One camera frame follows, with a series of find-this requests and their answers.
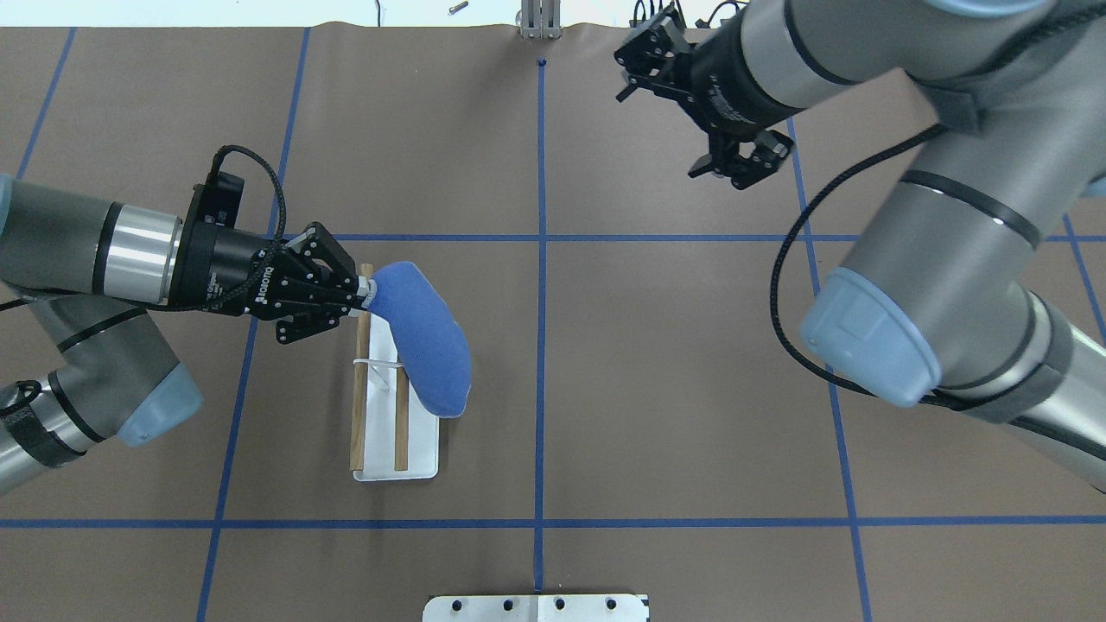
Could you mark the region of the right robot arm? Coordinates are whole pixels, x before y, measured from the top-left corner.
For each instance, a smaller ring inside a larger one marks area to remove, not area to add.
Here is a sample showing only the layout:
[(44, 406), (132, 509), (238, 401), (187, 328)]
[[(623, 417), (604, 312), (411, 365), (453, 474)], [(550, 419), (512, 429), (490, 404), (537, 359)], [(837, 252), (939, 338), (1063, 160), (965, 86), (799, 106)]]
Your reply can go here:
[(893, 70), (937, 123), (839, 174), (917, 156), (802, 326), (818, 375), (893, 405), (1014, 429), (1103, 490), (1103, 348), (1019, 274), (1103, 194), (1102, 1), (751, 1), (705, 41), (674, 6), (613, 52), (709, 139), (689, 170), (747, 189), (785, 164), (779, 122)]

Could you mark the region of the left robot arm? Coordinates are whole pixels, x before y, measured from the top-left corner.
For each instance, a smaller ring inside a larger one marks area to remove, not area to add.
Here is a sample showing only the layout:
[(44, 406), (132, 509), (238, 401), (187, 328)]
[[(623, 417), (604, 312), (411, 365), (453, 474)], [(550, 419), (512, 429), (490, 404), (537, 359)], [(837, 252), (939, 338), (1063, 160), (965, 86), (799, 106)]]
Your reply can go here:
[(376, 294), (324, 225), (285, 239), (234, 227), (244, 182), (211, 173), (185, 218), (3, 176), (3, 284), (64, 364), (3, 387), (3, 493), (118, 438), (154, 440), (204, 397), (149, 307), (276, 323), (282, 344)]

